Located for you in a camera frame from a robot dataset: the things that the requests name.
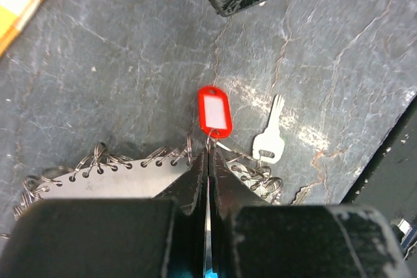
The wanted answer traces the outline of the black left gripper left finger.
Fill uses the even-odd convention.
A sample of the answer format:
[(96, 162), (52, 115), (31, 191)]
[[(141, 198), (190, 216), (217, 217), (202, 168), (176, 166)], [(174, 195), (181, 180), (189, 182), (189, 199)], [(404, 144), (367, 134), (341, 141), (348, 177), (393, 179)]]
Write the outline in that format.
[(185, 173), (156, 200), (170, 204), (162, 277), (204, 277), (208, 152), (204, 148)]

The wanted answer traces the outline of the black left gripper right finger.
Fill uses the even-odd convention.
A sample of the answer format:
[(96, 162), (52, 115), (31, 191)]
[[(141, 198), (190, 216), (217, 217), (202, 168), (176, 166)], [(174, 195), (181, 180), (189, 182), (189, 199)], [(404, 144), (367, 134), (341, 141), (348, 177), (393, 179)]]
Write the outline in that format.
[(208, 159), (212, 261), (219, 277), (272, 277), (272, 207), (228, 168), (212, 147)]

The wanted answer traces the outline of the metal key organizer blue handle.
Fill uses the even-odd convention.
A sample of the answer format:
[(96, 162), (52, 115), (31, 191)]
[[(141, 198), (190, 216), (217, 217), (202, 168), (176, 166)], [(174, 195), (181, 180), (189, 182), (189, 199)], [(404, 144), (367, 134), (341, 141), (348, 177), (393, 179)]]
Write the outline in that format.
[(28, 176), (1, 276), (162, 277), (171, 209), (155, 196), (195, 158), (187, 146), (133, 160), (99, 143), (75, 169)]

